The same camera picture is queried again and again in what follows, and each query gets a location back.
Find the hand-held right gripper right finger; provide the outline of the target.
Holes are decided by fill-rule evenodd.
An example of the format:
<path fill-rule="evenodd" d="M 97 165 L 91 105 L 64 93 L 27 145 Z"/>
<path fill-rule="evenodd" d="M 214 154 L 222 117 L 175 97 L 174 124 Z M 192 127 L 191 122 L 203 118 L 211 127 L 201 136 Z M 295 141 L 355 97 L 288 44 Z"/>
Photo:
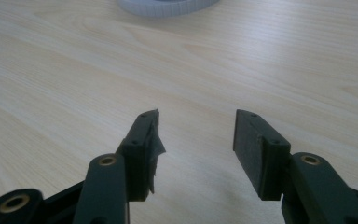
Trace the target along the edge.
<path fill-rule="evenodd" d="M 233 150 L 263 201 L 280 201 L 286 224 L 358 224 L 358 190 L 324 158 L 290 152 L 259 115 L 236 111 Z"/>

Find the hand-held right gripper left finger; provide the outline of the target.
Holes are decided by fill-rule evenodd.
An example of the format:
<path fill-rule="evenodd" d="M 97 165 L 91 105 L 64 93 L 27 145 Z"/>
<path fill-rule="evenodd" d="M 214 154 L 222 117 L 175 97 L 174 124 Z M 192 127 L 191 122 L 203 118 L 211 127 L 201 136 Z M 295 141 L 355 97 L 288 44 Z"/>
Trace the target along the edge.
<path fill-rule="evenodd" d="M 130 224 L 131 202 L 154 191 L 158 156 L 157 109 L 140 114 L 116 152 L 93 159 L 83 182 L 73 224 Z"/>

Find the grey ribbed round container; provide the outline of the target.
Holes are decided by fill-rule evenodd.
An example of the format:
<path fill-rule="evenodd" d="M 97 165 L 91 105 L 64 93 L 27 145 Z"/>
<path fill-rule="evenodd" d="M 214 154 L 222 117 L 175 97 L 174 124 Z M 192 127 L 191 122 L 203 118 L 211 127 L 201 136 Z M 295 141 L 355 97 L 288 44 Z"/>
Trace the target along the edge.
<path fill-rule="evenodd" d="M 211 7 L 219 0 L 117 0 L 118 5 L 137 16 L 167 18 Z"/>

